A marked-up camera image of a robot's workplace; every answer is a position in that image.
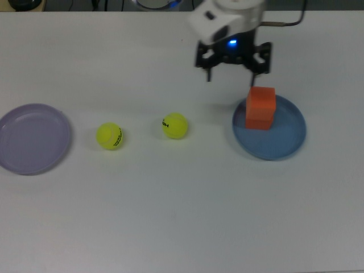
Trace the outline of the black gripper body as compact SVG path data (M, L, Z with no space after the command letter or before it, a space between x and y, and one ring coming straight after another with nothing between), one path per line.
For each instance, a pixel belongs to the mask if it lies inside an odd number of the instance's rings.
M218 64L242 64L246 67L257 67L254 58L256 29L250 31L230 33L230 27L220 28L213 36L212 66Z

